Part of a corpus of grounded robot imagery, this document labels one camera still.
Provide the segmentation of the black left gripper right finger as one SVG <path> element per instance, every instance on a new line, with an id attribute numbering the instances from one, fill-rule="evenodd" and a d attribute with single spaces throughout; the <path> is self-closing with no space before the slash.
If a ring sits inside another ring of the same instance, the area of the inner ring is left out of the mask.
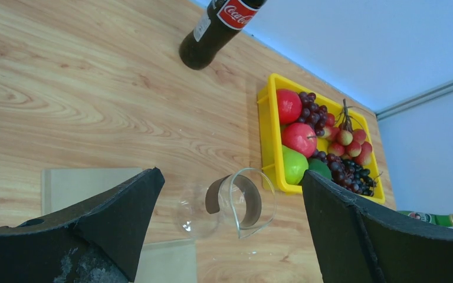
<path id="1" fill-rule="evenodd" d="M 453 282 L 453 229 L 410 218 L 310 170 L 303 199 L 324 282 Z"/>

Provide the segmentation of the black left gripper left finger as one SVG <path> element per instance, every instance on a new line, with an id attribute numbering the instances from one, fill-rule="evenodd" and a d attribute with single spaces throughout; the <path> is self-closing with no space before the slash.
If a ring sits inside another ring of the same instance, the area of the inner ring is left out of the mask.
<path id="1" fill-rule="evenodd" d="M 165 184 L 158 168 L 62 210 L 0 227 L 0 282 L 133 282 Z"/>

